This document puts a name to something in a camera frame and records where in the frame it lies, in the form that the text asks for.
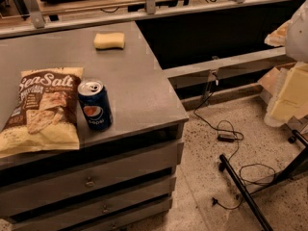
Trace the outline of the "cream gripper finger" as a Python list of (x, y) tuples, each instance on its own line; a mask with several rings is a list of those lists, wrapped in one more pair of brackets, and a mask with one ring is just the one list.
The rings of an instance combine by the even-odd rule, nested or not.
[(273, 47), (284, 46), (289, 24), (290, 21), (286, 21), (276, 30), (268, 34), (264, 40), (264, 43)]
[(282, 67), (273, 82), (264, 121), (268, 126), (279, 127), (291, 118), (308, 116), (308, 64), (297, 62), (290, 69)]

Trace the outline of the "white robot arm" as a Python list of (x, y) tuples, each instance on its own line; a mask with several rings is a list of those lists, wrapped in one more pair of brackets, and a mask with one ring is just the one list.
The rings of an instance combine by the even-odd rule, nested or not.
[(292, 18), (268, 35), (265, 43), (285, 47), (286, 55), (295, 60), (287, 70), (282, 68), (275, 80), (272, 98), (269, 100), (265, 123), (279, 127), (293, 116), (307, 115), (308, 101), (308, 0)]

